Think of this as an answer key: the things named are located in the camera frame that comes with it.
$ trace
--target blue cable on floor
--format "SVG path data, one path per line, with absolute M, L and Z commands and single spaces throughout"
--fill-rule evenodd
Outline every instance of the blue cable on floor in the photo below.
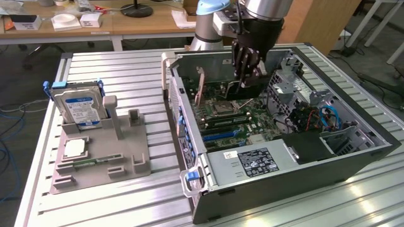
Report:
M 11 139 L 23 130 L 24 119 L 21 117 L 11 117 L 11 116 L 3 115 L 3 114 L 0 114 L 0 116 L 5 117 L 8 119 L 16 119 L 16 120 L 21 121 L 20 128 L 17 129 L 17 131 L 15 131 L 8 137 L 0 139 L 1 143 L 4 143 L 5 140 Z M 0 204 L 1 204 L 19 191 L 19 189 L 21 187 L 21 176 L 20 176 L 17 164 L 15 162 L 15 158 L 13 158 L 12 153 L 9 152 L 9 150 L 7 149 L 7 147 L 4 147 L 4 149 L 0 148 L 0 151 L 4 153 L 5 156 L 8 156 L 8 159 L 9 159 L 11 163 L 12 163 L 12 167 L 13 167 L 15 173 L 16 173 L 16 186 L 15 186 L 13 190 L 8 193 L 8 195 L 0 200 Z

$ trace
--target gray floor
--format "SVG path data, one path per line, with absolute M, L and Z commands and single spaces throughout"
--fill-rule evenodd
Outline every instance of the gray floor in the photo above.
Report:
M 361 19 L 363 16 L 353 17 L 347 28 L 353 31 Z M 376 21 L 371 21 L 369 25 L 364 29 L 363 35 L 375 25 L 375 23 Z M 355 54 L 349 58 L 345 58 L 345 60 L 349 62 L 357 72 L 365 73 L 391 84 L 403 83 L 403 78 L 393 79 L 393 75 L 396 74 L 395 69 L 385 63 L 403 41 L 404 34 L 385 27 L 369 48 L 359 45 L 359 47 L 364 50 L 365 55 L 360 56 L 359 54 Z M 153 39 L 148 42 L 147 40 L 137 40 L 135 42 L 127 42 L 125 46 L 128 50 L 140 48 L 176 48 L 183 47 L 185 43 L 185 38 L 173 38 Z M 95 42 L 95 48 L 89 48 L 85 42 L 60 44 L 60 46 L 67 52 L 112 51 L 112 44 L 108 41 Z M 33 50 L 35 47 L 36 45 L 28 45 L 28 50 Z M 55 78 L 60 53 L 52 49 L 45 50 L 32 61 L 33 69 L 31 71 L 25 71 L 21 68 L 21 59 L 27 53 L 28 51 L 21 52 L 16 45 L 11 45 L 8 50 L 0 54 L 0 106 L 9 103 L 27 103 L 36 99 L 47 98 L 41 90 L 41 84 L 44 80 L 52 81 Z M 341 60 L 333 59 L 333 62 L 351 77 L 356 78 L 356 74 Z M 397 65 L 399 63 L 401 66 L 404 66 L 404 55 L 401 55 L 396 61 Z M 364 84 L 364 87 L 375 95 L 375 97 L 380 99 L 380 90 L 371 84 Z M 385 101 L 393 106 L 399 106 L 401 104 L 401 99 L 397 97 L 397 95 L 389 92 L 387 92 Z M 44 106 L 45 103 L 40 103 L 32 106 L 31 109 L 43 108 Z M 404 113 L 396 110 L 393 110 L 393 112 L 400 116 L 401 119 L 404 119 Z M 15 155 L 23 182 L 20 190 L 13 195 L 15 197 L 20 197 L 24 191 L 24 182 L 28 177 L 44 114 L 45 112 L 28 113 L 24 117 L 24 129 L 16 137 L 7 141 L 8 148 Z M 12 120 L 0 118 L 0 131 L 4 131 L 12 122 Z M 8 192 L 13 190 L 13 186 L 15 171 L 9 167 L 5 174 L 0 176 L 0 199 L 7 195 Z M 0 203 L 0 227 L 13 226 L 19 205 L 19 199 Z

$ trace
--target slotted metal surface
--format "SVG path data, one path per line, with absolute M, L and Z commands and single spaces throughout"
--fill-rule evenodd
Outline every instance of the slotted metal surface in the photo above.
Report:
M 404 141 L 401 120 L 313 48 L 303 44 L 292 46 L 303 51 L 393 136 Z M 119 98 L 119 114 L 139 108 L 145 115 L 152 174 L 51 195 L 61 117 L 49 103 L 16 226 L 193 226 L 188 200 L 179 184 L 179 163 L 160 89 L 160 56 L 161 52 L 172 50 L 79 53 L 72 59 L 61 60 L 57 80 L 101 78 L 107 95 Z M 315 88 L 324 88 L 307 68 L 304 71 Z M 345 182 L 199 226 L 403 225 L 403 176 L 401 146 Z

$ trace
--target circuit board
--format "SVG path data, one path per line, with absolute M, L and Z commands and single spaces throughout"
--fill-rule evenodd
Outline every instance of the circuit board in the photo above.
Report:
M 227 84 L 205 83 L 197 105 L 197 86 L 192 80 L 184 83 L 208 152 L 267 142 L 281 134 L 263 98 L 227 101 Z

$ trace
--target blue cable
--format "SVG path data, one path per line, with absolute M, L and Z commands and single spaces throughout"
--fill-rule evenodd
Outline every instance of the blue cable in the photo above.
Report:
M 23 130 L 23 127 L 24 127 L 25 122 L 24 122 L 24 119 L 23 119 L 21 117 L 9 117 L 9 116 L 3 115 L 3 114 L 0 114 L 0 116 L 1 116 L 1 117 L 5 117 L 5 118 L 8 118 L 8 119 L 16 119 L 16 120 L 20 120 L 20 121 L 21 121 L 20 128 L 17 129 L 17 131 L 16 131 L 15 133 L 12 133 L 8 137 L 5 137 L 5 138 L 1 139 L 3 141 L 5 141 L 5 140 L 8 140 L 11 137 L 13 137 L 16 134 L 20 133 L 20 131 Z
M 17 177 L 17 184 L 16 184 L 12 192 L 8 193 L 8 195 L 0 200 L 0 203 L 3 203 L 7 200 L 7 198 L 9 198 L 19 191 L 19 189 L 21 187 L 21 176 L 20 176 L 19 168 L 17 168 L 12 153 L 8 150 L 4 150 L 4 149 L 0 149 L 0 151 L 4 152 L 5 154 L 8 154 L 8 157 L 11 159 L 12 166 L 13 166 L 13 169 L 15 169 L 16 177 Z
M 321 118 L 321 122 L 323 122 L 323 124 L 324 124 L 324 126 L 327 127 L 328 126 L 328 124 L 327 124 L 327 122 L 325 122 L 325 120 L 324 120 L 324 115 L 323 115 L 323 109 L 331 109 L 332 110 L 332 112 L 333 112 L 333 115 L 335 115 L 335 117 L 336 117 L 336 122 L 337 122 L 337 125 L 339 125 L 339 129 L 341 128 L 341 119 L 340 119 L 340 117 L 339 117 L 339 112 L 336 111 L 336 109 L 331 106 L 331 105 L 325 105 L 325 106 L 323 106 L 323 107 L 320 107 L 320 112 L 319 112 L 319 115 L 320 115 L 320 118 Z

